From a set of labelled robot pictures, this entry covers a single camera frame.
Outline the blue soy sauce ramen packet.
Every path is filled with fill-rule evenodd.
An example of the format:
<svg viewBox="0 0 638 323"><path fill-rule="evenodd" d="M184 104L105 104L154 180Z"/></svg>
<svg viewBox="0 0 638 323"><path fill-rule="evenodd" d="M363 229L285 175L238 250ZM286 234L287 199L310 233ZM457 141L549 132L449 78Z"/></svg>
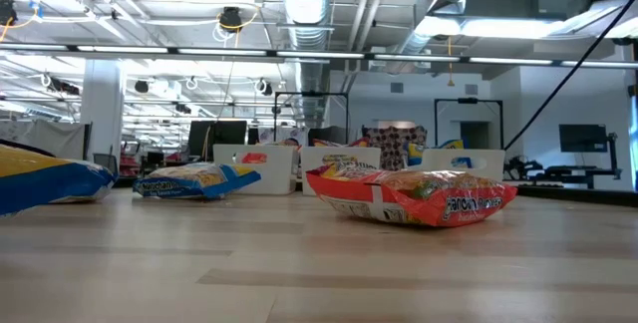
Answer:
<svg viewBox="0 0 638 323"><path fill-rule="evenodd" d="M426 149L423 145L405 143L405 150L407 152L407 165L413 166L422 163L423 151Z"/></svg>
<svg viewBox="0 0 638 323"><path fill-rule="evenodd" d="M38 205L98 200L117 178L92 162L0 145L0 216Z"/></svg>
<svg viewBox="0 0 638 323"><path fill-rule="evenodd" d="M462 139L449 140L439 145L440 150L463 150L465 142ZM451 159L452 167L472 168L472 160L467 157L458 157Z"/></svg>
<svg viewBox="0 0 638 323"><path fill-rule="evenodd" d="M143 197L220 199L261 180L249 167L195 162L158 168L133 184Z"/></svg>

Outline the white plastic bin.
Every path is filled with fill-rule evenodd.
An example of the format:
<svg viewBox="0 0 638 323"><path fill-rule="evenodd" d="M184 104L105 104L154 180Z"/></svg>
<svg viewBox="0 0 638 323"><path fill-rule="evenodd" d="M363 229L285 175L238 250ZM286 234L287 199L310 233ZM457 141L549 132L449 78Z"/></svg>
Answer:
<svg viewBox="0 0 638 323"><path fill-rule="evenodd" d="M264 162L244 163L251 154L264 156ZM215 144L213 157L216 163L248 167L260 174L261 180L243 187L239 194L287 195L295 190L299 159L295 147Z"/></svg>
<svg viewBox="0 0 638 323"><path fill-rule="evenodd" d="M503 181L505 151L502 150L452 150L427 149L420 164L408 166L408 170L467 172L473 176ZM453 166L454 159L469 159L471 167Z"/></svg>
<svg viewBox="0 0 638 323"><path fill-rule="evenodd" d="M357 163L365 163L375 168L380 167L381 150L364 147L305 147L300 152L300 169L302 173L302 193L315 196L306 172L318 168L328 162L339 159L354 159Z"/></svg>

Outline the dark dotted fabric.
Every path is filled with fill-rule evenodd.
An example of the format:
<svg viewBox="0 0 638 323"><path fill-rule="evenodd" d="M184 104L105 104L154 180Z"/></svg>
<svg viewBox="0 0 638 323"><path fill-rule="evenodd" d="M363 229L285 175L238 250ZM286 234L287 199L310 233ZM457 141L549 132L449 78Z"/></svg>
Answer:
<svg viewBox="0 0 638 323"><path fill-rule="evenodd" d="M424 145L428 132L423 126L409 129L363 127L362 134L364 138L368 139L370 147L381 150L381 169L401 170L408 166L407 144Z"/></svg>

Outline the long horizontal light bar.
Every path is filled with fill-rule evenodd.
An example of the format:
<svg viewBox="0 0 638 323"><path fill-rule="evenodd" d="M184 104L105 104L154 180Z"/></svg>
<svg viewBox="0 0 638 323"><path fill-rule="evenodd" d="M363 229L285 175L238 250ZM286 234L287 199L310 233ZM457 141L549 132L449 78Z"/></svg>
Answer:
<svg viewBox="0 0 638 323"><path fill-rule="evenodd" d="M377 54L357 52L294 51L233 48L179 48L142 46L105 46L36 43L0 43L0 52L14 55L63 56L80 58L167 59L214 61L219 58L245 61L300 59L311 64L325 61L381 61L403 63L447 63L521 67L557 67L605 70L638 70L638 62L572 61L551 59L467 57L441 55Z"/></svg>

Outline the black computer monitor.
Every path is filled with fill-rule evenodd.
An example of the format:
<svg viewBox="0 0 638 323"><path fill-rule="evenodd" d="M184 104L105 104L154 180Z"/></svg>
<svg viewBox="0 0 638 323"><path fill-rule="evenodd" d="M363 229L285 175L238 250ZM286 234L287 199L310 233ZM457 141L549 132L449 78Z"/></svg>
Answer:
<svg viewBox="0 0 638 323"><path fill-rule="evenodd" d="M188 134L188 150L191 156L201 161L213 161L215 121L193 121Z"/></svg>
<svg viewBox="0 0 638 323"><path fill-rule="evenodd" d="M213 126L213 141L221 145L244 145L247 121L217 121Z"/></svg>

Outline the black office chair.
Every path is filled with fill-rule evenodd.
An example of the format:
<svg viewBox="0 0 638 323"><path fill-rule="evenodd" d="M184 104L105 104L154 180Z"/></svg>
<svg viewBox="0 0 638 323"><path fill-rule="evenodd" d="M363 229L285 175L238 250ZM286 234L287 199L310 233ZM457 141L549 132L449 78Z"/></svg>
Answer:
<svg viewBox="0 0 638 323"><path fill-rule="evenodd" d="M113 176L119 175L118 160L116 159L115 156L110 154L94 153L93 158L94 158L94 163L108 169Z"/></svg>

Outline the white building column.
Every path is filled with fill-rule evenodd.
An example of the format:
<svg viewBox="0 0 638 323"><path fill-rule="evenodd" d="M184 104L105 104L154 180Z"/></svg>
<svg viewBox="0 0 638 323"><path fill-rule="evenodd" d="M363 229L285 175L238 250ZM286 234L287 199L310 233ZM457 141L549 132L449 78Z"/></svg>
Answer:
<svg viewBox="0 0 638 323"><path fill-rule="evenodd" d="M116 60L87 60L81 95L82 124L91 126L88 152L120 162L127 74Z"/></svg>

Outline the black workstation table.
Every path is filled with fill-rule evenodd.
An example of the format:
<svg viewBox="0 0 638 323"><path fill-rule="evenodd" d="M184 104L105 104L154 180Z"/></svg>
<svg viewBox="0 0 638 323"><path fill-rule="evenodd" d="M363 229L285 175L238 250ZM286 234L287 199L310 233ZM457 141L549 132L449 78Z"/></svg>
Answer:
<svg viewBox="0 0 638 323"><path fill-rule="evenodd" d="M544 167L538 161L525 161L523 156L513 157L505 161L503 174L510 179L527 182L532 186L539 186L541 182L560 182L568 184L584 184L588 189L595 187L596 176L611 176L614 180L620 180L622 169L618 166L617 135L607 134L607 153L610 159L610 168L595 165L553 165Z"/></svg>

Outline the dark screen on stand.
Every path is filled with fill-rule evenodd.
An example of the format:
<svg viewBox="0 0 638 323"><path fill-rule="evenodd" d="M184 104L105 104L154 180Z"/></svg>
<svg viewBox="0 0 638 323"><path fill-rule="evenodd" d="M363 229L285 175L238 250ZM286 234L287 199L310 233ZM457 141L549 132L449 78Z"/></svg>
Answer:
<svg viewBox="0 0 638 323"><path fill-rule="evenodd" d="M561 124L558 129L563 153L606 153L608 150L604 125Z"/></svg>

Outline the grey fabric partition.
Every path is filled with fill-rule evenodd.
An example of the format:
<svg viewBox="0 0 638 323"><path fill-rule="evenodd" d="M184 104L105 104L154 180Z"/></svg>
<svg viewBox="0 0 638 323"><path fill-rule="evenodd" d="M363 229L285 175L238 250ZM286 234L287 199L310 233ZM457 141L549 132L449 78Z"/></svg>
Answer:
<svg viewBox="0 0 638 323"><path fill-rule="evenodd" d="M44 120L0 121L0 140L39 149L57 158L83 160L85 128L83 124Z"/></svg>

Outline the silver round ceiling duct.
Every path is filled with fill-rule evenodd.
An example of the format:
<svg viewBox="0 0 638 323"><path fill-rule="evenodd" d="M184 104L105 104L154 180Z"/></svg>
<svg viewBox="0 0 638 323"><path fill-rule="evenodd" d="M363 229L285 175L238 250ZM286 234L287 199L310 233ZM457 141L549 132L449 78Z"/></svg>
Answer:
<svg viewBox="0 0 638 323"><path fill-rule="evenodd" d="M283 0L286 19L294 28L289 30L290 43L296 51L324 51L328 48L330 0ZM295 64L295 85L298 92L327 93L330 83L328 64L301 60Z"/></svg>
<svg viewBox="0 0 638 323"><path fill-rule="evenodd" d="M417 20L414 28L389 54L422 55L436 37L447 39L460 30L457 20L444 18L444 14L461 15L467 0L418 0L415 5Z"/></svg>

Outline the black gantry frame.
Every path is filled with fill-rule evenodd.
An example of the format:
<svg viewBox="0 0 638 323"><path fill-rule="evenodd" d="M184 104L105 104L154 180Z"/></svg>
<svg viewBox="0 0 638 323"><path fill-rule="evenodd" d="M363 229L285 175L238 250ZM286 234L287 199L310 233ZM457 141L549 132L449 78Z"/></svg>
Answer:
<svg viewBox="0 0 638 323"><path fill-rule="evenodd" d="M499 128L499 148L501 150L505 150L504 143L504 109L503 109L503 101L502 100L484 100L478 98L457 98L457 99L434 99L434 137L435 137L435 146L439 145L439 103L456 103L459 105L477 105L479 103L485 104L488 108L490 108L490 104L496 104L498 106L498 128Z"/></svg>

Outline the grey rectangular ceiling duct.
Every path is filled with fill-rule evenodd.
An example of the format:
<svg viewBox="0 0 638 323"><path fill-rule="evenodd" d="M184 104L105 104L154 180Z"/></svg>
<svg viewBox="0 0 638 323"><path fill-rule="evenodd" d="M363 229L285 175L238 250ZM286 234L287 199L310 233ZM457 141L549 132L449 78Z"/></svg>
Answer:
<svg viewBox="0 0 638 323"><path fill-rule="evenodd" d="M569 0L467 0L456 36L539 39L572 16Z"/></svg>

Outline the black table edge frame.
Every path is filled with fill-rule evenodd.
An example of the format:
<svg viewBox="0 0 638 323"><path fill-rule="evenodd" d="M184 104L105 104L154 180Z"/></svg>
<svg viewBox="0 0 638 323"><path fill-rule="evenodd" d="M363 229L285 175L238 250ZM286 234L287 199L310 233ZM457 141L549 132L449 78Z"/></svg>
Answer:
<svg viewBox="0 0 638 323"><path fill-rule="evenodd" d="M339 180L311 175L310 182L321 198L339 198L356 202L372 202L379 198L387 203L416 206L441 203L452 197L469 197L476 201L500 198L507 203L517 195L555 200L579 201L638 208L638 193L613 190L590 190L554 186L510 186L492 179L458 171L436 171L430 178L419 176L413 181L400 179L400 188L374 179Z"/></svg>

